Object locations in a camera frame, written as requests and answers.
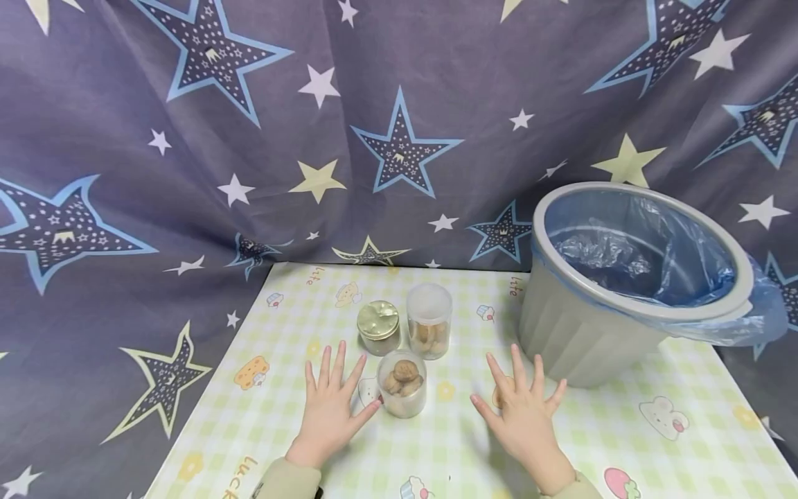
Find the backdrop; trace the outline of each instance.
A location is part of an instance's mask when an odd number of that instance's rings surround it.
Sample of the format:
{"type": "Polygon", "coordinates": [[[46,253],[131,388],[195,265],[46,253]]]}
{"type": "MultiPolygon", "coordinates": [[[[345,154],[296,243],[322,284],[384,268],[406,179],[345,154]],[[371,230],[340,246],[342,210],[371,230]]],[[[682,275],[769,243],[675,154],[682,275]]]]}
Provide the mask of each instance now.
{"type": "MultiPolygon", "coordinates": [[[[712,216],[798,329],[796,23],[786,0],[7,0],[3,499],[142,496],[271,262],[528,270],[565,183],[712,216]]],[[[724,352],[787,446],[796,353],[724,352]]]]}

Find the plastic bag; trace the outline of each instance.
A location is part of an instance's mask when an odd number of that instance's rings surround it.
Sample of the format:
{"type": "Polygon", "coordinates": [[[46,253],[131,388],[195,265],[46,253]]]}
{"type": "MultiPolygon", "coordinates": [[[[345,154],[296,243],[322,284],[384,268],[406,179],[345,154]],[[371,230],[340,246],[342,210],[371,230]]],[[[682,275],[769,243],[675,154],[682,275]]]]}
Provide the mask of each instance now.
{"type": "MultiPolygon", "coordinates": [[[[671,207],[629,192],[581,191],[555,200],[545,228],[555,250],[580,274],[605,289],[661,307],[698,307],[727,295],[735,282],[731,255],[707,228],[671,207]]],[[[728,322],[655,321],[596,302],[669,335],[721,346],[751,346],[787,331],[780,288],[749,256],[751,310],[728,322]]]]}

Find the gold lid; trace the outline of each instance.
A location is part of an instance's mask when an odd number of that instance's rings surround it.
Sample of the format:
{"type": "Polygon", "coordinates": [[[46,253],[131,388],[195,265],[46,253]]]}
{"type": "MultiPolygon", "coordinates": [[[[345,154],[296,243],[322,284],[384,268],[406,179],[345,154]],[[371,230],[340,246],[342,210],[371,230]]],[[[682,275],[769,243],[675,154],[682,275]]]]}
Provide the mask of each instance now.
{"type": "Polygon", "coordinates": [[[399,328],[399,311],[381,299],[364,305],[358,312],[358,331],[366,339],[386,339],[399,328]]]}

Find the hand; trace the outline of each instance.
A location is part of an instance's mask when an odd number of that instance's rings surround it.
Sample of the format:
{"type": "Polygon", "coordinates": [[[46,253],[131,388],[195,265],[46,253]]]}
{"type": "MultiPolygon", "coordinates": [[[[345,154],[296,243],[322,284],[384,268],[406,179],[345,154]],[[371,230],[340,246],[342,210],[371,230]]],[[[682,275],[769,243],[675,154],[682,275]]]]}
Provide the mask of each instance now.
{"type": "Polygon", "coordinates": [[[324,348],[318,384],[310,361],[305,363],[307,394],[299,435],[286,453],[286,461],[298,466],[321,469],[327,459],[343,449],[354,435],[377,413],[382,401],[371,402],[357,416],[350,412],[352,394],[363,374],[365,355],[361,355],[352,374],[342,384],[346,342],[338,344],[333,372],[330,373],[330,347],[324,348]]]}
{"type": "Polygon", "coordinates": [[[565,394],[566,380],[560,381],[554,394],[543,400],[545,381],[540,355],[535,356],[535,380],[527,390],[527,373],[518,345],[514,344],[511,351],[512,372],[516,380],[514,390],[493,355],[487,355],[493,379],[503,399],[501,416],[497,416],[479,395],[472,395],[471,402],[504,450],[531,475],[540,492],[554,496],[576,481],[574,467],[557,445],[551,423],[551,416],[565,394]]]}

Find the table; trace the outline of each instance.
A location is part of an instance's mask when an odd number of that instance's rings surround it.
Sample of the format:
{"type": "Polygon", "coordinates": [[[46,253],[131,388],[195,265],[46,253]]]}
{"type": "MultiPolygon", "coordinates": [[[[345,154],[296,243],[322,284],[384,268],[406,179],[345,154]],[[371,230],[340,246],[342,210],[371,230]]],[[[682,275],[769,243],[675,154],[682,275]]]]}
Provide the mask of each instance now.
{"type": "MultiPolygon", "coordinates": [[[[147,497],[249,497],[299,428],[305,359],[318,373],[322,348],[345,339],[348,372],[365,351],[355,318],[375,299],[402,313],[406,347],[405,296],[424,281],[454,298],[450,350],[427,362],[427,405],[410,420],[381,410],[324,470],[325,497],[416,499],[422,487],[431,497],[532,497],[530,479],[468,399],[477,392],[491,400],[486,352],[512,372],[509,345],[524,294],[545,292],[527,289],[527,277],[276,264],[147,497]]],[[[364,378],[376,375],[379,360],[369,356],[364,378]]],[[[554,385],[547,380],[548,394],[554,385]]],[[[569,389],[555,429],[574,466],[610,499],[798,497],[795,475],[704,343],[668,339],[605,386],[569,389]]]]}

